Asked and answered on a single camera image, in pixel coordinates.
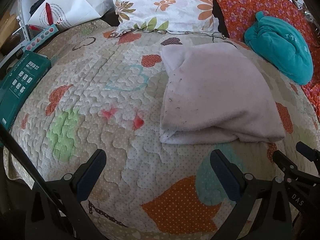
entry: product box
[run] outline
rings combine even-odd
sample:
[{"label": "product box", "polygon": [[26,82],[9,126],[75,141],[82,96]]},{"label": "product box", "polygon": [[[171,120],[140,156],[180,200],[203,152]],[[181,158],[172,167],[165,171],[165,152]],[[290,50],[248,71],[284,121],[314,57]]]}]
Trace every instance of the product box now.
[{"label": "product box", "polygon": [[56,25],[52,24],[40,32],[36,37],[33,38],[26,46],[23,47],[23,52],[26,50],[34,51],[41,44],[43,44],[47,39],[49,39],[52,35],[58,32]]},{"label": "product box", "polygon": [[9,130],[28,96],[51,68],[46,56],[26,51],[0,81],[0,122]]}]

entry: pillow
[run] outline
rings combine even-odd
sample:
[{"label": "pillow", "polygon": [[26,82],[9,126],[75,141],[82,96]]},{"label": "pillow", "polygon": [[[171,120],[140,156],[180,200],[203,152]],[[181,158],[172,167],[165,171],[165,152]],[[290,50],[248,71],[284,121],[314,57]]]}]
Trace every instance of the pillow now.
[{"label": "pillow", "polygon": [[219,21],[212,15],[212,0],[113,0],[120,25],[114,36],[132,30],[185,32],[212,35]]},{"label": "pillow", "polygon": [[244,32],[255,21],[255,13],[263,11],[290,23],[302,34],[310,51],[319,47],[311,28],[297,7],[290,0],[217,0],[221,7],[230,38],[244,41]]},{"label": "pillow", "polygon": [[299,85],[313,74],[308,45],[301,33],[284,20],[256,13],[257,21],[244,33],[245,43]]}]

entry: quilted bedspread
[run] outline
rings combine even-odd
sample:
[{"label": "quilted bedspread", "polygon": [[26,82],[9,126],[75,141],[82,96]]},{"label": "quilted bedspread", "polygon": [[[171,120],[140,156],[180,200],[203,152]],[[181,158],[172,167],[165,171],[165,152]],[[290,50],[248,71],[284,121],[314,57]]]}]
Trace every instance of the quilted bedspread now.
[{"label": "quilted bedspread", "polygon": [[[107,165],[82,205],[109,239],[210,239],[234,207],[210,167],[213,149],[258,179],[281,176],[272,162],[276,149],[300,170],[317,175],[313,164],[295,151],[300,140],[320,148],[319,122],[300,86],[230,39],[214,42],[233,43],[262,73],[285,139],[275,144],[161,144],[159,117],[168,76],[159,51],[168,44],[212,43],[212,37],[135,32],[109,38],[114,29],[92,21],[59,35],[43,49],[40,53],[52,60],[53,67],[12,128],[45,180],[73,173],[97,148],[106,152]],[[33,185],[6,149],[4,163],[9,178]]]}]

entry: floral pillowcase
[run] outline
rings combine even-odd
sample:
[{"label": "floral pillowcase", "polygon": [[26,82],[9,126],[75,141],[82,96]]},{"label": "floral pillowcase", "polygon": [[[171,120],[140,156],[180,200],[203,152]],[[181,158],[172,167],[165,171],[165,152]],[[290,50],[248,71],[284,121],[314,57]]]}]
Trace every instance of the floral pillowcase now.
[{"label": "floral pillowcase", "polygon": [[219,21],[212,0],[113,0],[120,25],[115,35],[132,30],[213,34]]}]

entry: teal heart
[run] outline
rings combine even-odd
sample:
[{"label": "teal heart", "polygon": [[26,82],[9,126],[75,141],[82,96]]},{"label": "teal heart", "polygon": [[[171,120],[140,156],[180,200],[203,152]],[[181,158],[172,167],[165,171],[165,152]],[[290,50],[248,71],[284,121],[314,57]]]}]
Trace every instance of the teal heart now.
[{"label": "teal heart", "polygon": [[119,76],[123,72],[113,73],[113,75],[109,78],[107,81],[106,89],[107,90],[118,90],[118,91],[137,91],[141,90],[142,88],[147,86],[147,82],[149,80],[149,77],[145,74],[142,74],[143,66],[141,65],[129,65],[125,67],[123,70],[130,70],[131,68],[137,68],[139,70],[138,76],[143,77],[143,83],[138,83],[135,87],[128,86],[126,88],[121,88],[120,86],[123,85],[124,82],[118,82]]},{"label": "teal heart", "polygon": [[[245,171],[242,160],[229,143],[216,144],[214,149],[219,149],[231,163],[236,164],[242,172]],[[196,192],[203,204],[215,206],[223,199],[228,199],[228,196],[210,165],[210,154],[211,152],[203,159],[197,171]]]}]

